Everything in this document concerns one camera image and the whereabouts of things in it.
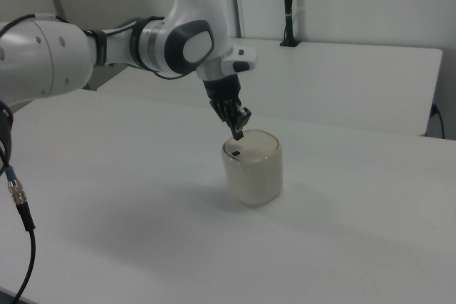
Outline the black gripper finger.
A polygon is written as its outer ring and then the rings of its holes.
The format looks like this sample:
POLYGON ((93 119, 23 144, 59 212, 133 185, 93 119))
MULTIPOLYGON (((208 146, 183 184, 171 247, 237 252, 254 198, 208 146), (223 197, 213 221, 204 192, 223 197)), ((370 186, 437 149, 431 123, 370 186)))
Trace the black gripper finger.
POLYGON ((232 137, 235 140, 243 138, 242 120, 244 118, 244 110, 241 105, 234 100, 210 100, 209 103, 220 120, 227 124, 231 130, 232 137))
POLYGON ((234 104, 234 128, 242 130, 248 123, 252 113, 248 108, 244 108, 241 103, 234 104))

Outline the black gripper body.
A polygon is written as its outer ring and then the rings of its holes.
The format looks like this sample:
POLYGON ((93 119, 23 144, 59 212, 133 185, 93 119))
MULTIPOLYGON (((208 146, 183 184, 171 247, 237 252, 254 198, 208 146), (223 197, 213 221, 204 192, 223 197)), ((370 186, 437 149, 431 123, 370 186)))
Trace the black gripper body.
POLYGON ((219 80, 204 80, 203 85, 210 100, 220 102, 231 100, 238 104, 242 103, 239 98, 241 84, 237 74, 228 75, 219 80))

